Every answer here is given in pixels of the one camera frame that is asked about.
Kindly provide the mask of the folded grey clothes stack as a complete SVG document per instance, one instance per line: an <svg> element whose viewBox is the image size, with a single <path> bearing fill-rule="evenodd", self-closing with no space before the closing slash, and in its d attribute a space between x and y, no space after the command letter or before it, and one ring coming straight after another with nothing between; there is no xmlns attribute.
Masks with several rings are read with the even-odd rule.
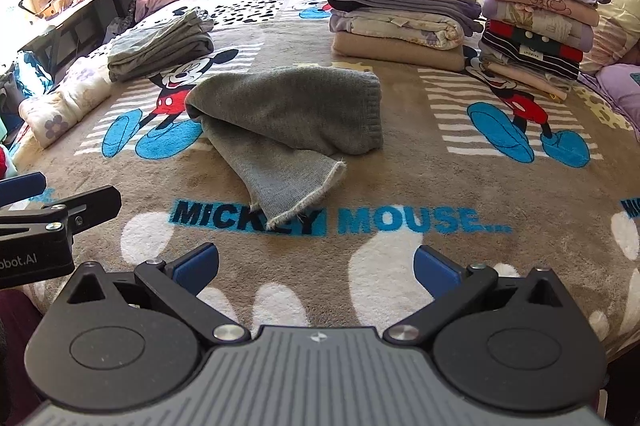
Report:
<svg viewBox="0 0 640 426"><path fill-rule="evenodd" d="M167 19L139 23L111 41L107 71L111 82L149 76L207 56L214 50L212 19L203 10L178 10Z"/></svg>

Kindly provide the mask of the grey knit garment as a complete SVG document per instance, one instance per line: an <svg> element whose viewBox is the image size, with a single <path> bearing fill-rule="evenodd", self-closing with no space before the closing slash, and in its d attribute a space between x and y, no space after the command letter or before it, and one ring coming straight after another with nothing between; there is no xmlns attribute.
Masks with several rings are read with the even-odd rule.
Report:
<svg viewBox="0 0 640 426"><path fill-rule="evenodd" d="M216 74L184 106L274 229L341 180L344 156L382 148L381 98L372 72L289 66Z"/></svg>

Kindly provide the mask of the dark bedside shelf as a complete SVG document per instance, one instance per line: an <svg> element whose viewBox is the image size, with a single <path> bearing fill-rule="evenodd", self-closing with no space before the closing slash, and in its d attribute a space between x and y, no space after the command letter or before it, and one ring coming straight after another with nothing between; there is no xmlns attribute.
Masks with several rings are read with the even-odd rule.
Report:
<svg viewBox="0 0 640 426"><path fill-rule="evenodd" d="M84 0L56 16L37 36L22 45L55 80L80 56L103 44L107 27L134 15L136 0Z"/></svg>

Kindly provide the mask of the white floral folded quilt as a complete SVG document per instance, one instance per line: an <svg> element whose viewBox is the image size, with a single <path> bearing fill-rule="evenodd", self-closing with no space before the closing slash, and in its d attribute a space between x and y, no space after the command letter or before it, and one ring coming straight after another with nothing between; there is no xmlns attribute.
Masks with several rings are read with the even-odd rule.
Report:
<svg viewBox="0 0 640 426"><path fill-rule="evenodd" d="M55 90L22 101L18 114L45 149L105 101L111 90L106 56L84 56L67 70Z"/></svg>

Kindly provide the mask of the Mickey Mouse brown blanket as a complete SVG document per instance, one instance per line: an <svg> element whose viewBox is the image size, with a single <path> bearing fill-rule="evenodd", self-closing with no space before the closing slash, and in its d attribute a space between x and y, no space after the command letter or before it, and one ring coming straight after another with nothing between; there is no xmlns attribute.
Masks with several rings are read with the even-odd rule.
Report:
<svg viewBox="0 0 640 426"><path fill-rule="evenodd" d="M196 84L292 66L375 75L381 149L345 156L340 181L308 212L269 229L242 180L183 112L153 114L157 80L114 85L79 123L31 134L12 157L47 179L37 204L104 184L118 216L76 238L77 262L125 270L204 242L220 253L202 297L248 328L267 323L387 328L431 300L412 272L429 245L504 276L552 268L616 356L639 340L639 146L629 123L585 86L562 100L416 64L360 60L332 46L326 0L178 0L213 22L220 56L174 73Z"/></svg>

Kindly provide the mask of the folded purple beige clothes stack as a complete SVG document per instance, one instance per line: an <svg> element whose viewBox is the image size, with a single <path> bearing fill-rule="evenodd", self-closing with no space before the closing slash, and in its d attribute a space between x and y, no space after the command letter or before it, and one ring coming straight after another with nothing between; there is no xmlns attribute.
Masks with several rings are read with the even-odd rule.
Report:
<svg viewBox="0 0 640 426"><path fill-rule="evenodd" d="M463 44L480 34L476 0L328 0L332 49L342 56L464 69Z"/></svg>

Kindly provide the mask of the folded colourful clothes stack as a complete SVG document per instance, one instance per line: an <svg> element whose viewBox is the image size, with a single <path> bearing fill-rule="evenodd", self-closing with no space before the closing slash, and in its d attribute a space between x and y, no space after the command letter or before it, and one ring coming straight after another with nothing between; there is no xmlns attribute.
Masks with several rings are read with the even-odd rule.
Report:
<svg viewBox="0 0 640 426"><path fill-rule="evenodd" d="M517 82L555 101L579 76L611 0L484 0L480 62L499 82Z"/></svg>

